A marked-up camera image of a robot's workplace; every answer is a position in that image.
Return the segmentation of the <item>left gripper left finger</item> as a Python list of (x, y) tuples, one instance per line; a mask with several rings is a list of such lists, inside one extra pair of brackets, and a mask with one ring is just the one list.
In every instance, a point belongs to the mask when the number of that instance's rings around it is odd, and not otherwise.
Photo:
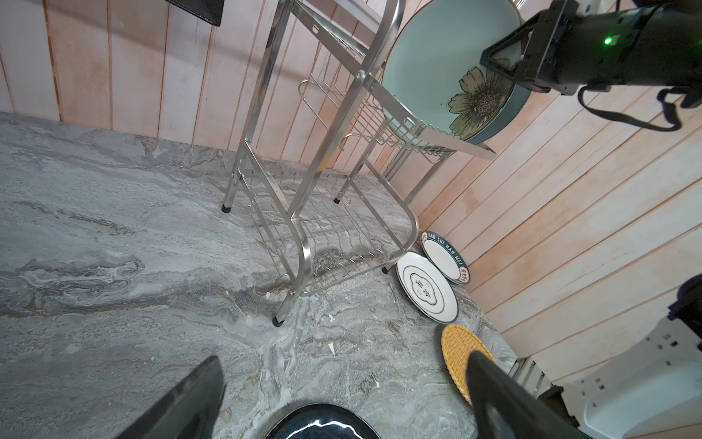
[(210, 438), (225, 391), (219, 358), (210, 356), (118, 436)]

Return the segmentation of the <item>dark blue oval plate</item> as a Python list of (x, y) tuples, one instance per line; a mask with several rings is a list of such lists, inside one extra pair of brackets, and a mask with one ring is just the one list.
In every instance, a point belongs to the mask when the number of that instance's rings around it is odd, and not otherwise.
[(307, 404), (288, 413), (265, 439), (380, 439), (361, 417), (334, 404)]

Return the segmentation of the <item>white plate black outline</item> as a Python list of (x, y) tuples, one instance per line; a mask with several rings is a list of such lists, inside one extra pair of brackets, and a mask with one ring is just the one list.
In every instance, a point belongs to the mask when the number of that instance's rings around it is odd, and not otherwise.
[(398, 259), (396, 270), (403, 290), (422, 314), (444, 325), (457, 320), (459, 305), (455, 292), (427, 258), (407, 252)]

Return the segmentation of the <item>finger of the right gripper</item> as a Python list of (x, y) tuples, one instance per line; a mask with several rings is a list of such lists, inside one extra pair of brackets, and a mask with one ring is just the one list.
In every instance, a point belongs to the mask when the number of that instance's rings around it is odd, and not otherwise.
[[(530, 91), (542, 91), (543, 87), (537, 84), (537, 80), (528, 77), (528, 67), (537, 49), (533, 34), (540, 19), (541, 13), (537, 13), (502, 40), (485, 49), (480, 58), (481, 64), (489, 72), (515, 85)], [(519, 49), (516, 60), (501, 58), (504, 52), (513, 48)]]

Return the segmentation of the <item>yellow woven plate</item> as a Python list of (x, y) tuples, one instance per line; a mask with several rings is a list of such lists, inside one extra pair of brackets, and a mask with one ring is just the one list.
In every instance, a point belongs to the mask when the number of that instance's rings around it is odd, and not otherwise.
[(467, 327), (457, 324), (448, 325), (442, 330), (441, 347), (444, 363), (454, 384), (464, 400), (471, 404), (466, 378), (470, 355), (474, 352), (480, 352), (492, 362), (495, 362), (495, 357), (475, 333)]

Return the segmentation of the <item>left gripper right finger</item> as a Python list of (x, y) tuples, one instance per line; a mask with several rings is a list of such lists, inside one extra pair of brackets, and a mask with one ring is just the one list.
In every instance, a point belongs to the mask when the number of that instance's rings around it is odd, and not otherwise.
[(478, 438), (585, 438), (514, 382), (493, 360), (474, 351), (466, 369)]

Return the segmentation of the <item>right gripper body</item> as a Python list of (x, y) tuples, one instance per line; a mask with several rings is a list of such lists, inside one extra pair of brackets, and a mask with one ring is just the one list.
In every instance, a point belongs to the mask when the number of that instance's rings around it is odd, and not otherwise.
[(525, 23), (517, 64), (524, 86), (573, 95), (576, 87), (663, 86), (701, 92), (701, 4), (637, 1), (581, 16), (578, 1), (554, 1)]

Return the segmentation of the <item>mint plate with flower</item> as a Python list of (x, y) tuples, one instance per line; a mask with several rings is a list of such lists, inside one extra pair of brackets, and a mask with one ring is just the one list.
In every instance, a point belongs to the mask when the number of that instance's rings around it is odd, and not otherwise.
[(400, 32), (384, 88), (425, 124), (474, 145), (506, 128), (530, 92), (484, 67), (485, 49), (522, 23), (509, 0), (434, 0)]

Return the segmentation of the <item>white plate dark lettered rim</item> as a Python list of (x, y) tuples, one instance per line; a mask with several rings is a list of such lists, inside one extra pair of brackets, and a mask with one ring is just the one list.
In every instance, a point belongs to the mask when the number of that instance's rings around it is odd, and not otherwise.
[(420, 245), (426, 257), (442, 275), (456, 285), (468, 285), (471, 281), (467, 264), (453, 245), (435, 232), (426, 230), (420, 236)]

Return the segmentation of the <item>chrome dish rack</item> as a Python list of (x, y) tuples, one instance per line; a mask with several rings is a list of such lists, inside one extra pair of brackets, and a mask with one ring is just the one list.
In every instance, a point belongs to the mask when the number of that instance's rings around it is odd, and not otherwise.
[[(411, 196), (398, 194), (390, 182), (408, 155), (424, 155), (432, 171), (456, 153), (495, 158), (485, 144), (455, 139), (422, 122), (381, 83), (390, 46), (414, 17), (404, 2), (389, 1), (382, 14), (363, 1), (340, 1), (336, 7), (355, 18), (352, 31), (308, 2), (278, 3), (221, 207), (230, 212), (236, 194), (247, 194), (267, 248), (289, 278), (287, 295), (272, 318), (276, 326), (283, 325), (300, 297), (376, 268), (387, 271), (409, 252), (419, 236), (419, 220), (411, 212)], [(290, 20), (318, 43), (314, 66), (298, 93), (305, 95), (312, 88), (323, 93), (313, 114), (314, 125), (324, 129), (325, 136), (301, 179), (285, 192), (282, 178), (272, 173), (256, 146), (263, 135), (261, 109), (269, 100), (268, 88)], [(397, 240), (393, 252), (369, 237), (360, 219), (343, 206), (343, 200), (351, 198), (376, 212), (356, 182), (362, 172), (374, 177), (407, 212), (409, 236)]]

